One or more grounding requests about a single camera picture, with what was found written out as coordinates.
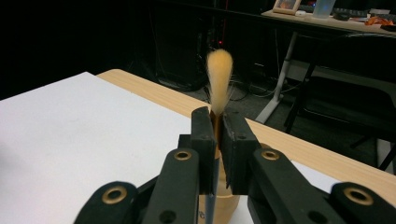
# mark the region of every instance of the brush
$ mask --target brush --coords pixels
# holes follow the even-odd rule
[[[218,143],[215,153],[214,195],[208,195],[205,198],[206,224],[212,223],[214,220],[219,175],[225,176],[223,169],[219,171],[219,165],[222,164],[219,143],[221,138],[222,113],[230,99],[229,83],[232,71],[233,57],[225,49],[216,49],[207,55],[207,73],[210,83],[210,118],[212,120],[214,135]]]

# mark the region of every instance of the wooden table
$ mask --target wooden table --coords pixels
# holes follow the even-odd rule
[[[208,105],[188,95],[121,70],[110,70],[97,76],[189,118],[192,110]],[[340,181],[361,184],[396,206],[395,175],[305,142],[256,121],[248,119],[247,123],[261,143],[282,151],[292,161],[297,161]]]

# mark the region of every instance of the orange object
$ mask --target orange object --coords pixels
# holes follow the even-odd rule
[[[393,21],[388,21],[383,18],[371,17],[368,21],[364,22],[365,25],[381,24],[381,25],[393,25]]]

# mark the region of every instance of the desk leg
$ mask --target desk leg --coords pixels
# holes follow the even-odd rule
[[[289,72],[291,54],[293,53],[294,44],[296,42],[297,35],[298,35],[297,32],[293,32],[293,35],[291,36],[288,52],[286,54],[285,60],[283,61],[282,69],[280,71],[279,78],[276,83],[276,88],[274,90],[274,96],[271,99],[271,101],[268,103],[268,105],[266,105],[265,108],[262,110],[260,115],[256,118],[256,121],[260,123],[265,123],[265,121],[268,120],[270,115],[274,112],[275,108],[279,104],[280,100],[282,100],[283,97],[283,95],[281,94],[282,86],[285,81],[286,74]]]

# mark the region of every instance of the clear cup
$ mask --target clear cup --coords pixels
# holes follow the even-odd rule
[[[314,13],[312,17],[319,19],[327,19],[332,12],[335,0],[318,0],[315,3]]]

